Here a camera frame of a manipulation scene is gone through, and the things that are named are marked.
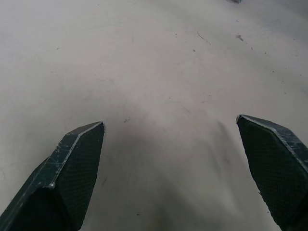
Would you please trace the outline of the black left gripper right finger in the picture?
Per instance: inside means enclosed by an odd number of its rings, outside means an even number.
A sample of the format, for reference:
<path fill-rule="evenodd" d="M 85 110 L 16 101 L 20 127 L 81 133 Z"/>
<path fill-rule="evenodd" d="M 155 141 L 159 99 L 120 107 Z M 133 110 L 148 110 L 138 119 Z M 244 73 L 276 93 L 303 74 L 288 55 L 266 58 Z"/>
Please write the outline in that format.
<path fill-rule="evenodd" d="M 249 170 L 275 223 L 283 231 L 308 229 L 308 149 L 288 128 L 238 115 Z"/>

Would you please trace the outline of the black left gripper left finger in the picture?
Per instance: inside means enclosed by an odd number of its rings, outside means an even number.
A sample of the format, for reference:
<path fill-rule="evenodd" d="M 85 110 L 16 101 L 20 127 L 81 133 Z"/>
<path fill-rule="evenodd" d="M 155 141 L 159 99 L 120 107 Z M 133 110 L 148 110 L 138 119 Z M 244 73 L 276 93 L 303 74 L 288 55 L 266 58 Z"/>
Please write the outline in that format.
<path fill-rule="evenodd" d="M 102 121 L 68 132 L 0 216 L 2 231 L 78 231 L 96 183 Z"/>

